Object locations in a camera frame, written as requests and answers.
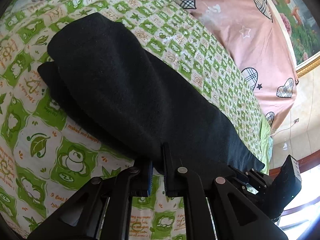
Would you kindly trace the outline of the black pants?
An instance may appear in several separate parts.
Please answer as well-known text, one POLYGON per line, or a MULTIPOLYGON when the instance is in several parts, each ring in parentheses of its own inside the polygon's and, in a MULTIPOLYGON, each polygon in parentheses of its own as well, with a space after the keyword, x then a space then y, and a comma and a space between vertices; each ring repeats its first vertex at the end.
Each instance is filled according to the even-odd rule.
POLYGON ((262 170, 233 124, 178 72, 142 48, 122 23, 93 13, 63 27, 37 71, 50 96, 86 132, 164 172, 161 144, 204 184, 262 170))

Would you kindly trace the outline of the pink heart-print quilt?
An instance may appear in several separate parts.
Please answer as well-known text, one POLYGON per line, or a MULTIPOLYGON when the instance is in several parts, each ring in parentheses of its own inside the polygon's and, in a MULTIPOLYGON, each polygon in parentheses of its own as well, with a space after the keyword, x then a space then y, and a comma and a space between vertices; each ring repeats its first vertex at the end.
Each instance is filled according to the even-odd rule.
POLYGON ((226 48, 275 132, 296 98, 295 62, 268 0, 173 0, 226 48))

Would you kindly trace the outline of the landscape painting gold frame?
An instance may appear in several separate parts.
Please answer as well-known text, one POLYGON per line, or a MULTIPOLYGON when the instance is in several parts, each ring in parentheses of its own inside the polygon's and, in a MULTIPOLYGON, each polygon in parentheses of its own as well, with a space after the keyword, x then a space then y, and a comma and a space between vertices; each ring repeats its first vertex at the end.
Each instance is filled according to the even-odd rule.
POLYGON ((303 0, 269 0, 290 37, 296 72, 303 77, 319 66, 319 25, 303 0))

